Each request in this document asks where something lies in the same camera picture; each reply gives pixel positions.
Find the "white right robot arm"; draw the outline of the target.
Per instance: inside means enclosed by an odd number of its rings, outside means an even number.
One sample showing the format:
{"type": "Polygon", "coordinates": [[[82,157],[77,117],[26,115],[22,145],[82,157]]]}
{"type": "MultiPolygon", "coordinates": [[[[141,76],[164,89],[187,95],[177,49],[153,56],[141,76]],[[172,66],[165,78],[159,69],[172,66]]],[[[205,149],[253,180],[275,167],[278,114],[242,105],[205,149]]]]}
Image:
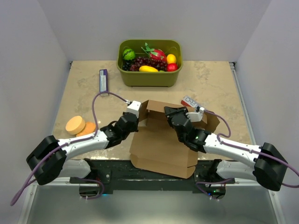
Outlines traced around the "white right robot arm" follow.
{"type": "Polygon", "coordinates": [[[240,178],[258,182],[262,187],[280,191],[287,170],[287,161],[270,143],[248,145],[223,138],[208,130],[196,128],[193,123],[201,121],[207,110],[197,106],[194,112],[186,107],[164,107],[167,121],[178,137],[190,150],[217,154],[229,158],[220,161],[204,176],[213,183],[223,179],[240,178]]]}

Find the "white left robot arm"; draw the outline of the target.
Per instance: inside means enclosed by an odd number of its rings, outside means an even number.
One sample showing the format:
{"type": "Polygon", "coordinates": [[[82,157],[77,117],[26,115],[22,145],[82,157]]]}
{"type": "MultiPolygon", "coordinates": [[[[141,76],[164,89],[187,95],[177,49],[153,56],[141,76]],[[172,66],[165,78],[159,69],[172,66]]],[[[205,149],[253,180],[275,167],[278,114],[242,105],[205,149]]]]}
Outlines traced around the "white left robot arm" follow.
{"type": "Polygon", "coordinates": [[[138,112],[124,112],[118,121],[112,121],[92,134],[60,140],[53,135],[47,136],[29,154],[26,162],[38,184],[48,184],[58,178],[66,161],[119,145],[129,134],[138,131],[138,122],[138,112]]]}

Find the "brown cardboard box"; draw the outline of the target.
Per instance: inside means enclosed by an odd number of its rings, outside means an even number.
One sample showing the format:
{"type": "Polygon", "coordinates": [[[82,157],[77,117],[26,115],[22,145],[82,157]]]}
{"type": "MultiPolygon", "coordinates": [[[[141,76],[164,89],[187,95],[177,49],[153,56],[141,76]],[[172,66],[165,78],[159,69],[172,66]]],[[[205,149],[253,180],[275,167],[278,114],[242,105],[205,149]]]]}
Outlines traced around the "brown cardboard box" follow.
{"type": "MultiPolygon", "coordinates": [[[[195,171],[198,152],[179,142],[165,116],[165,106],[183,107],[154,100],[142,103],[138,132],[130,147],[130,160],[136,168],[186,179],[195,171]]],[[[214,133],[219,123],[216,116],[204,113],[203,119],[193,125],[214,133]]]]}

